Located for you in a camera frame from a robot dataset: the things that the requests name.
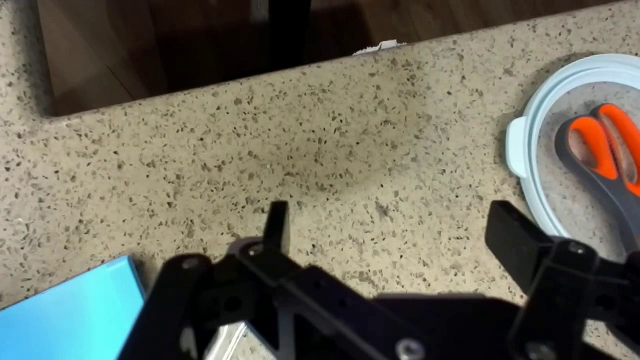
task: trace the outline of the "orange scissor handle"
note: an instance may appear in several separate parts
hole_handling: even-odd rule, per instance
[[[575,132],[584,140],[592,156],[592,161],[586,165],[605,179],[615,179],[618,168],[604,125],[592,115],[582,115],[569,123],[569,132]]]
[[[640,129],[633,123],[633,119],[613,103],[600,106],[598,118],[609,119],[615,125],[624,144],[613,144],[615,140],[611,136],[608,136],[608,140],[613,145],[625,145],[632,165],[635,165],[635,173],[638,173],[640,171]],[[640,175],[633,175],[632,179],[624,177],[624,183],[633,196],[640,196]]]

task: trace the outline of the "blue paper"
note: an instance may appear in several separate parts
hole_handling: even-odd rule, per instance
[[[112,259],[1,309],[0,357],[113,360],[142,303],[131,259]]]

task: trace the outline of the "scissors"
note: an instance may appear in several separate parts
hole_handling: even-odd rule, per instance
[[[615,103],[560,125],[556,152],[613,215],[627,254],[640,249],[640,129]]]

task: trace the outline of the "kitchen counter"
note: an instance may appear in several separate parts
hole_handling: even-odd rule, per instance
[[[504,129],[562,64],[640,49],[640,3],[622,1],[46,118],[28,11],[0,3],[0,305],[119,254],[146,279],[177,251],[219,258],[278,198],[292,258],[362,293],[522,301],[483,246],[489,200],[523,207]]]

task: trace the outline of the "speckled countertop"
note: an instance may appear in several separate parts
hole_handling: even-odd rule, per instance
[[[523,207],[504,128],[562,64],[640,49],[624,1],[46,118],[28,11],[0,1],[0,305],[119,254],[148,277],[175,251],[219,258],[275,198],[292,255],[364,293],[522,299],[482,237],[489,200]]]

